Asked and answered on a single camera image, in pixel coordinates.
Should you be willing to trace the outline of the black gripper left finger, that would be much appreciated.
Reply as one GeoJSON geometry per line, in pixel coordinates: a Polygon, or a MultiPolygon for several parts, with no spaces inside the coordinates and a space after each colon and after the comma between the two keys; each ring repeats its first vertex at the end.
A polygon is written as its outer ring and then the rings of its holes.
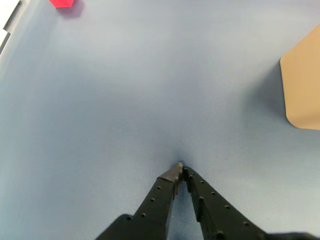
{"type": "Polygon", "coordinates": [[[98,240],[166,240],[172,206],[183,181],[183,163],[157,177],[135,214],[119,216],[98,240]]]}

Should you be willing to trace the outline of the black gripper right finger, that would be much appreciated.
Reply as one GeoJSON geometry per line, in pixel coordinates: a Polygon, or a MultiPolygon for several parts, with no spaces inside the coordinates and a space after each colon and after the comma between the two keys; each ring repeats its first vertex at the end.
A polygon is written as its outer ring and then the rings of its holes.
{"type": "Polygon", "coordinates": [[[183,177],[205,240],[266,239],[265,231],[241,214],[195,170],[185,166],[183,177]]]}

